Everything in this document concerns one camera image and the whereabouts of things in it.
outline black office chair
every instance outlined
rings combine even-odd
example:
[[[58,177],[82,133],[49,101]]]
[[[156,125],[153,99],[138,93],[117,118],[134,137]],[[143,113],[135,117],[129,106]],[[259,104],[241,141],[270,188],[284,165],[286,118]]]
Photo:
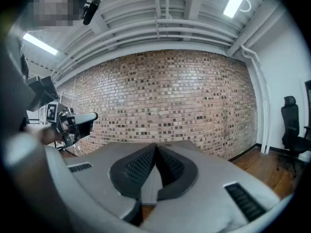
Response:
[[[281,108],[285,133],[282,137],[282,143],[285,149],[289,149],[289,155],[281,155],[281,158],[285,159],[285,162],[278,166],[278,170],[285,163],[292,164],[294,169],[294,177],[297,176],[295,162],[298,162],[296,157],[311,149],[311,141],[306,139],[308,130],[311,130],[311,127],[305,127],[306,133],[305,137],[300,137],[299,135],[299,116],[298,116],[298,106],[296,104],[296,99],[293,96],[285,97],[285,105]]]

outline cable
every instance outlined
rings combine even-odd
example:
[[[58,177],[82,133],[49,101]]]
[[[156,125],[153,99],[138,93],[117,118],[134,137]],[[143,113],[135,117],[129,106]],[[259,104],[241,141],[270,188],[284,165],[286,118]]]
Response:
[[[248,2],[249,8],[248,8],[248,10],[240,10],[242,12],[249,12],[251,10],[251,8],[252,8],[251,2],[249,0],[246,0],[246,1]]]

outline brick wall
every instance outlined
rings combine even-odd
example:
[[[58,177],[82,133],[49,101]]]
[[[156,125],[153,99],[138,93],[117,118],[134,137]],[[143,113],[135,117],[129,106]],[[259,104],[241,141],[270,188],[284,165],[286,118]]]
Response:
[[[75,113],[97,112],[84,155],[110,141],[190,140],[228,159],[256,143],[254,89],[243,62],[203,51],[161,50],[92,67],[60,87]]]

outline chair headrest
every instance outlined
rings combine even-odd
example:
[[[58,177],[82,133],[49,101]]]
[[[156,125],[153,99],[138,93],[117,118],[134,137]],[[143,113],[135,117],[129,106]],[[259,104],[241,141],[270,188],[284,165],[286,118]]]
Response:
[[[287,96],[284,98],[285,106],[291,106],[296,104],[296,99],[293,96]]]

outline chair base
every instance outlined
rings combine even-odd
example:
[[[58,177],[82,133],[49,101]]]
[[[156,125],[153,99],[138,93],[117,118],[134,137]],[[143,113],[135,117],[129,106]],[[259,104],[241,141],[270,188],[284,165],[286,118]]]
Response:
[[[281,169],[281,167],[287,165],[287,170],[288,170],[288,167],[289,166],[292,166],[293,167],[293,176],[294,178],[297,177],[297,171],[296,171],[296,167],[295,167],[295,163],[302,163],[303,165],[303,162],[297,158],[294,158],[293,156],[287,156],[287,155],[279,155],[278,157],[278,160],[280,160],[280,158],[283,159],[283,162],[278,165],[277,167],[277,170],[279,171]]]

